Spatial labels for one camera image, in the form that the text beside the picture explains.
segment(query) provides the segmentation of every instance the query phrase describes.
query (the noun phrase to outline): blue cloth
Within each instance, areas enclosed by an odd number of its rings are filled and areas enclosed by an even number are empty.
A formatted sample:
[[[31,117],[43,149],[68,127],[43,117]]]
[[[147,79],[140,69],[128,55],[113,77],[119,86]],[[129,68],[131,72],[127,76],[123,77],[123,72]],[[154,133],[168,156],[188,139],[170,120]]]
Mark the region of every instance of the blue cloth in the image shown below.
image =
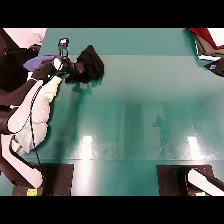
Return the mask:
[[[50,59],[52,57],[59,58],[59,54],[58,53],[48,53],[48,54],[44,54],[44,55],[39,55],[39,56],[27,61],[23,65],[23,67],[26,68],[27,70],[29,70],[30,72],[33,72],[34,70],[36,70],[39,67],[39,65],[42,63],[42,61],[44,61],[46,59]]]

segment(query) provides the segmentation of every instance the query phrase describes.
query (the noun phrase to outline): yellow label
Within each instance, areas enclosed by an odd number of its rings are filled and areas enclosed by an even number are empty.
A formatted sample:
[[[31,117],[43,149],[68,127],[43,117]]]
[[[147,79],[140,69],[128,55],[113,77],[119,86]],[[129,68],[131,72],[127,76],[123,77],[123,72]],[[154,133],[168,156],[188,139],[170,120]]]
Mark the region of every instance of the yellow label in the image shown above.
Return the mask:
[[[198,192],[198,193],[195,193],[196,196],[205,196],[205,192]]]
[[[37,189],[28,189],[27,196],[37,196]]]

